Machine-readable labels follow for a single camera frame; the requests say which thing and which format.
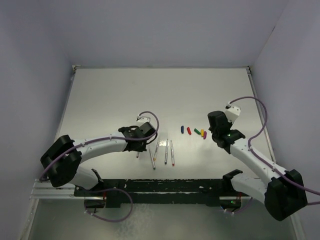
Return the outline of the silver pen green tip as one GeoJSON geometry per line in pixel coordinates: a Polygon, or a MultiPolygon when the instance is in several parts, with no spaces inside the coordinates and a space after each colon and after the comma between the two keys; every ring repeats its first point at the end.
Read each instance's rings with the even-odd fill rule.
{"type": "Polygon", "coordinates": [[[152,169],[156,170],[156,164],[155,164],[155,160],[154,160],[153,153],[151,151],[150,146],[148,146],[148,151],[149,151],[150,161],[151,161],[151,164],[152,164],[152,169]]]}

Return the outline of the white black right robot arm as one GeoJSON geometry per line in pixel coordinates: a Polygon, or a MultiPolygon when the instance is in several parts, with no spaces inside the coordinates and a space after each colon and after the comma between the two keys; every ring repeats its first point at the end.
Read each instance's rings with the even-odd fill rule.
{"type": "Polygon", "coordinates": [[[257,177],[234,170],[223,176],[222,190],[228,196],[241,192],[258,200],[274,219],[282,221],[308,204],[303,178],[295,169],[288,171],[259,155],[244,134],[232,129],[239,114],[239,109],[210,112],[209,131],[219,148],[240,160],[257,177]]]}

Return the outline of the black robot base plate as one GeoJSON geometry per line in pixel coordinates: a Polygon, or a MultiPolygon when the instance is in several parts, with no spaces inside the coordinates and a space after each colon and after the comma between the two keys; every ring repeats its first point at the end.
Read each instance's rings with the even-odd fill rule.
{"type": "Polygon", "coordinates": [[[76,186],[76,197],[84,197],[89,208],[119,208],[122,204],[205,205],[237,210],[244,193],[229,187],[223,179],[104,179],[85,190],[76,186]]]}

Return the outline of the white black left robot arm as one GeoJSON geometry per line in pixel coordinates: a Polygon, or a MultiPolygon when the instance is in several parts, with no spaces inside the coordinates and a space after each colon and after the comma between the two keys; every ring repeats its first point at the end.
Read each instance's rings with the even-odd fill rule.
{"type": "Polygon", "coordinates": [[[53,187],[73,184],[91,196],[98,196],[103,191],[103,180],[97,170],[85,169],[81,164],[109,153],[144,152],[147,140],[156,134],[156,128],[145,122],[140,126],[121,127],[96,139],[73,140],[63,135],[43,154],[40,162],[53,187]]]}

